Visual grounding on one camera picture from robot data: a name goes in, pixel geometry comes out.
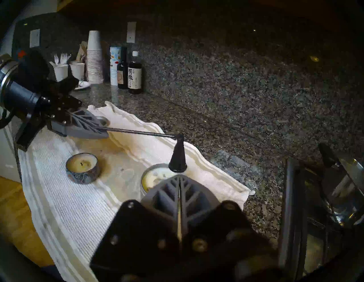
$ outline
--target soy sauce bottle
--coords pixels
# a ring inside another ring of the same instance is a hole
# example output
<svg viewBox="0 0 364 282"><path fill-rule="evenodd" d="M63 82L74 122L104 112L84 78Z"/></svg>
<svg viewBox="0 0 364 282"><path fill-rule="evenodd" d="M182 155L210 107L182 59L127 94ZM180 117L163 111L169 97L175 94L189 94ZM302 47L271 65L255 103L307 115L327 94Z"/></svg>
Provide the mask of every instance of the soy sauce bottle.
<svg viewBox="0 0 364 282"><path fill-rule="evenodd" d="M128 89L131 94L142 92L142 64L137 51L133 51L131 61L128 64Z"/></svg>
<svg viewBox="0 0 364 282"><path fill-rule="evenodd" d="M121 47L121 61L118 64L118 88L128 89L128 64L126 62L126 47Z"/></svg>

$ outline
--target wooden floor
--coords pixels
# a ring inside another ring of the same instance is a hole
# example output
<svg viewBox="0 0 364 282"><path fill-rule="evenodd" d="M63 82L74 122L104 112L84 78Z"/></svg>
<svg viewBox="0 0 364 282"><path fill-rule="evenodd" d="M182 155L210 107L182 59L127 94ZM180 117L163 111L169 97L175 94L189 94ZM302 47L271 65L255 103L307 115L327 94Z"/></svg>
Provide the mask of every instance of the wooden floor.
<svg viewBox="0 0 364 282"><path fill-rule="evenodd" d="M20 183L0 177L0 234L38 266L53 265L35 231Z"/></svg>

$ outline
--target electrical outlet cover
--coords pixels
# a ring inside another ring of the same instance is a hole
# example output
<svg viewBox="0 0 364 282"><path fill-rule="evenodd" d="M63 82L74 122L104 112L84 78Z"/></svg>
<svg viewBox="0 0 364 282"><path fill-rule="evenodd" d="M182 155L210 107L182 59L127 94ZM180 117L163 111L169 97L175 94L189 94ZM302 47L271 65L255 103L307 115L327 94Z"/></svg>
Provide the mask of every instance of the electrical outlet cover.
<svg viewBox="0 0 364 282"><path fill-rule="evenodd" d="M35 29L30 32L30 39L29 39L29 47L37 47L39 46L40 40L40 29Z"/></svg>
<svg viewBox="0 0 364 282"><path fill-rule="evenodd" d="M126 43L135 43L135 30L137 28L136 21L128 22L128 31L126 33Z"/></svg>

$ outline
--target granite backsplash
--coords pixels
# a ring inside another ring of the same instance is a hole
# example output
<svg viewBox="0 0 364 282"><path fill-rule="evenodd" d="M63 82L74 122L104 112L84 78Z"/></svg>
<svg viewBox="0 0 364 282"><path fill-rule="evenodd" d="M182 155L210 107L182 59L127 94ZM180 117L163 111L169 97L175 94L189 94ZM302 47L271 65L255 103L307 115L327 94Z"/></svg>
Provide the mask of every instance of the granite backsplash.
<svg viewBox="0 0 364 282"><path fill-rule="evenodd" d="M125 42L128 21L137 21L135 44ZM100 30L106 45L139 51L146 92L285 155L319 160L317 143L329 142L364 157L362 54L349 32L329 32L253 5L93 20L52 13L17 23L13 53L29 46L29 32L37 28L47 61L54 53L76 54L88 31Z"/></svg>

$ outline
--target bottle label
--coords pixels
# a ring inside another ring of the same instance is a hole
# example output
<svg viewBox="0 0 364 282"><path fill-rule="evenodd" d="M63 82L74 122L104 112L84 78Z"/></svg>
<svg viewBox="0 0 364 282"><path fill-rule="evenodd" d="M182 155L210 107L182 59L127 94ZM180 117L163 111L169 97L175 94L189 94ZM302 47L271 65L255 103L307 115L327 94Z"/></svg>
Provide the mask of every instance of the bottle label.
<svg viewBox="0 0 364 282"><path fill-rule="evenodd" d="M118 84L124 84L124 74L123 74L123 71L118 71Z"/></svg>
<svg viewBox="0 0 364 282"><path fill-rule="evenodd" d="M130 89L141 89L142 87L141 68L128 68L128 87Z"/></svg>

